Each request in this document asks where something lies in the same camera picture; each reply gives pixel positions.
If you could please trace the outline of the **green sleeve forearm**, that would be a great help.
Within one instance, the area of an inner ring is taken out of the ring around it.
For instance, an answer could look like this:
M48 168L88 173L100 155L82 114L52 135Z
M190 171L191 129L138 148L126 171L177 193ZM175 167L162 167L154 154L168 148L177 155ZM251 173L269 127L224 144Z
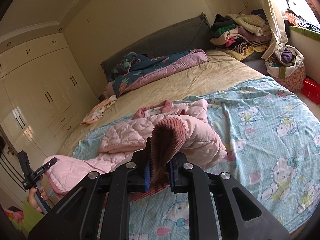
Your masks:
M28 238L29 233L34 226L44 217L35 197L27 197L22 207L22 219L18 221L12 220L14 227L25 237Z

